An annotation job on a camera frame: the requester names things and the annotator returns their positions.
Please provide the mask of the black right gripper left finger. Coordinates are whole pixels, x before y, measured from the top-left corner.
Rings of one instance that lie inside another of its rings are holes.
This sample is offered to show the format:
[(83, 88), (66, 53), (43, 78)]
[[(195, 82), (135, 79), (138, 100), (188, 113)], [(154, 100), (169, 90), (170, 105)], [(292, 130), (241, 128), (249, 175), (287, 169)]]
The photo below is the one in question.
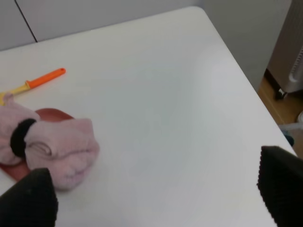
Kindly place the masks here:
[(58, 199), (47, 168), (31, 171), (0, 196), (2, 227), (54, 227)]

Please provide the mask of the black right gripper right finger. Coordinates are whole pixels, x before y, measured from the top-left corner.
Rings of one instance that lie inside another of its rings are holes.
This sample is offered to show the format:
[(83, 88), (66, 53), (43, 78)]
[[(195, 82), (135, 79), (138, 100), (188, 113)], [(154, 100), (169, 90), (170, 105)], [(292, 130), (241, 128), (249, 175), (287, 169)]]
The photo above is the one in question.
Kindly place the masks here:
[(302, 159), (278, 146), (262, 146), (257, 187), (278, 227), (303, 225)]

